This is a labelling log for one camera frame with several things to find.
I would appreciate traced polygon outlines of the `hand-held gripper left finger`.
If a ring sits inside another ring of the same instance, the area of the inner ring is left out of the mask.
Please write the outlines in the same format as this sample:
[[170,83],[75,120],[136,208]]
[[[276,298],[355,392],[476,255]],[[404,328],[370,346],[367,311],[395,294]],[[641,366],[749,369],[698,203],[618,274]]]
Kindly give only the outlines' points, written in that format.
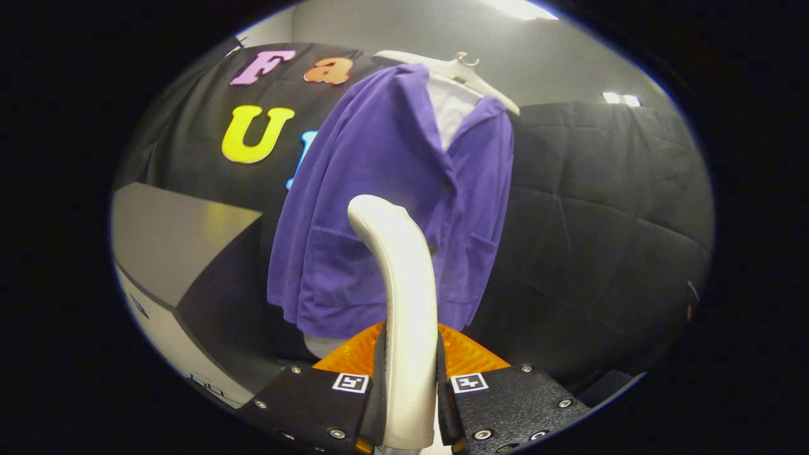
[[280,444],[274,454],[370,454],[386,418],[386,325],[379,322],[312,365],[287,363],[237,417]]

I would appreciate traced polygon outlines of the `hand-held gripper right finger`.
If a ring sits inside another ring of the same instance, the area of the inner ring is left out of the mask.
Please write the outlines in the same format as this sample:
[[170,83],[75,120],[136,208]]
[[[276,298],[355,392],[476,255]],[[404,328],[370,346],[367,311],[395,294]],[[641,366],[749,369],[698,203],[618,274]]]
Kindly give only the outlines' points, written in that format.
[[590,414],[534,363],[511,365],[456,329],[437,330],[437,421],[451,453],[526,451]]

